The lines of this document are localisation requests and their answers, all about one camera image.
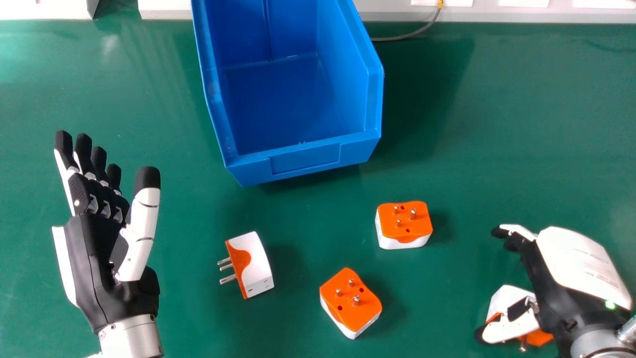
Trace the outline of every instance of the metal prong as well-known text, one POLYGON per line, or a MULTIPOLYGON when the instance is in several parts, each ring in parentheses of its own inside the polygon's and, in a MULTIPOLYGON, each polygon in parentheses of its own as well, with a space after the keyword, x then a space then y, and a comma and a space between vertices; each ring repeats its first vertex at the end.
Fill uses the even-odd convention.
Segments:
POLYGON ((230 281, 234 281, 236 279, 237 279, 237 275, 236 274, 230 275, 230 276, 227 276, 227 277, 224 277, 224 278, 220 279, 219 280, 219 284, 220 285, 224 285, 224 284, 226 284, 226 283, 228 283, 230 281))
POLYGON ((228 268, 232 268, 232 267, 233 267, 233 266, 232 266, 232 264, 227 264, 227 265, 225 265, 225 266, 221 266, 221 267, 219 268, 219 271, 225 271, 225 270, 227 270, 228 268))
POLYGON ((528 351, 528 340, 527 337, 523 337, 521 343, 519 343, 519 351, 521 353, 525 353, 528 351))

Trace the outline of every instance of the wire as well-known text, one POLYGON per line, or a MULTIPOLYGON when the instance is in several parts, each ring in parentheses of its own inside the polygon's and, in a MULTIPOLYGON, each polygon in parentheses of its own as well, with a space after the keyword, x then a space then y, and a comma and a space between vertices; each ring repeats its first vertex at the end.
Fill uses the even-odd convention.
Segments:
POLYGON ((444 0, 439 0, 438 1, 438 9, 437 11, 435 11, 435 16, 433 16, 433 19, 431 21, 428 22, 428 24, 420 27, 419 29, 410 32, 408 34, 404 34, 404 35, 400 35, 400 36, 392 36, 392 37, 388 37, 388 38, 371 38, 371 41, 373 42, 390 42, 390 41, 401 41, 403 39, 408 39, 408 38, 412 38, 414 36, 417 36, 419 34, 421 34, 422 32, 428 30, 431 28, 431 26, 433 26, 435 24, 435 22, 437 22, 437 19, 439 17, 439 13, 441 12, 441 9, 444 7, 444 0))

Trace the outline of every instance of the blue container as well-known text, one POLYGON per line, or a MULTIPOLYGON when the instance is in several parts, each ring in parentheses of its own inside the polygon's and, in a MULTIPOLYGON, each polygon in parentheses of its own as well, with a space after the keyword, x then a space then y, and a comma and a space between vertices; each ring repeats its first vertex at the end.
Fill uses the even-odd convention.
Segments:
POLYGON ((193 0, 205 100, 243 186, 366 162, 384 71, 352 0, 193 0))

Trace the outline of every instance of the silver metal wrist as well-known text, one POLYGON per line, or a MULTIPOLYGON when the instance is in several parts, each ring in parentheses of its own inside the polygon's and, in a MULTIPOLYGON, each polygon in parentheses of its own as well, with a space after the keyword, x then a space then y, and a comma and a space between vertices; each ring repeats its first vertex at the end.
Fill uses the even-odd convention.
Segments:
POLYGON ((98 334, 104 358, 161 358, 163 347, 152 315, 130 317, 98 334))

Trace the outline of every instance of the white paper label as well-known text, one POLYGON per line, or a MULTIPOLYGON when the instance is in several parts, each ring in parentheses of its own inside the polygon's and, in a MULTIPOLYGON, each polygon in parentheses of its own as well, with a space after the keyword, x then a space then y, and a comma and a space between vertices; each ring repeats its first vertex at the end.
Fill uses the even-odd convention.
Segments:
POLYGON ((536 242, 558 284, 632 309, 632 297, 603 246, 560 227, 541 231, 536 242))

